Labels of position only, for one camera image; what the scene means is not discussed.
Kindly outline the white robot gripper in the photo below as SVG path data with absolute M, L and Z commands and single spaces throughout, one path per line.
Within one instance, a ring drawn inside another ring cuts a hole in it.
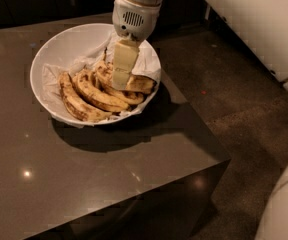
M 118 36 L 115 44 L 112 86 L 124 90 L 139 56 L 139 45 L 153 32 L 159 6 L 146 6 L 130 0 L 115 0 L 112 21 Z

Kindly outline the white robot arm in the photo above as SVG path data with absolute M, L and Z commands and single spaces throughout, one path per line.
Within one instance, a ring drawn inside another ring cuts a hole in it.
M 188 240 L 288 240 L 288 0 L 200 0 L 151 40 L 231 162 Z

